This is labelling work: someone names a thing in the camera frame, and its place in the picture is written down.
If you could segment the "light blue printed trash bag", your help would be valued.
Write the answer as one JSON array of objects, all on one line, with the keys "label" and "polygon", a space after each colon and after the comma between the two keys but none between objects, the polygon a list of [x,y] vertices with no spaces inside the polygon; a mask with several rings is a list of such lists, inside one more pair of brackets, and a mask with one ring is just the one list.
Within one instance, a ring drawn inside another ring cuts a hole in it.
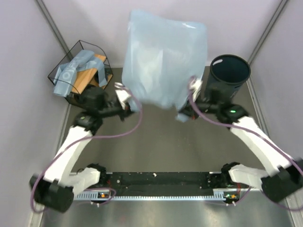
[{"label": "light blue printed trash bag", "polygon": [[70,62],[58,66],[53,78],[53,93],[67,97],[80,95],[91,84],[104,87],[108,83],[104,62],[106,57],[90,50],[81,50]]}]

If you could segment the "dark blue trash bin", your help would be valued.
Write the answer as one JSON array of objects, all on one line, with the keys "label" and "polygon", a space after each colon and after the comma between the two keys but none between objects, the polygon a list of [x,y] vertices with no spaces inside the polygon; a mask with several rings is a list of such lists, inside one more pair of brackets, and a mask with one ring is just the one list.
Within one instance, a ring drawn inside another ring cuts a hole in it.
[{"label": "dark blue trash bin", "polygon": [[228,95],[233,98],[250,75],[250,66],[243,58],[232,54],[217,56],[210,64],[204,95],[209,97],[211,85],[219,82],[228,87]]}]

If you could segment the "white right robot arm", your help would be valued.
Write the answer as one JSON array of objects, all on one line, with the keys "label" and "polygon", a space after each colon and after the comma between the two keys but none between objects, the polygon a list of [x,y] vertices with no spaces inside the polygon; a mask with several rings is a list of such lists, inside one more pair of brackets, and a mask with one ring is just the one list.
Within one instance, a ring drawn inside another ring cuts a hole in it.
[{"label": "white right robot arm", "polygon": [[241,106],[234,104],[227,95],[227,87],[213,84],[209,98],[200,98],[202,81],[191,78],[188,83],[188,102],[181,113],[192,118],[202,117],[213,123],[206,114],[214,114],[215,125],[226,127],[238,137],[258,158],[264,169],[255,169],[239,163],[223,167],[221,182],[226,187],[236,183],[261,190],[271,201],[280,202],[303,188],[303,160],[295,160],[281,150],[258,127],[252,116]]}]

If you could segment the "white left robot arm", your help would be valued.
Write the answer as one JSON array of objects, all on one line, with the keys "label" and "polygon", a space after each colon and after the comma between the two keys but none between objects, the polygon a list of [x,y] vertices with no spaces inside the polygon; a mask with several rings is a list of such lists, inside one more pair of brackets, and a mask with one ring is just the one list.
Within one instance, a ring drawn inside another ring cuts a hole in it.
[{"label": "white left robot arm", "polygon": [[89,187],[105,186],[107,175],[104,168],[92,164],[71,176],[74,165],[90,141],[113,138],[112,135],[96,135],[105,118],[118,116],[123,121],[132,114],[132,107],[139,112],[140,118],[143,117],[141,103],[122,84],[116,85],[114,100],[108,100],[106,92],[98,87],[89,88],[81,96],[84,98],[84,112],[75,118],[53,160],[42,173],[30,179],[30,208],[34,213],[43,212],[36,208],[36,204],[64,213],[74,198]]}]

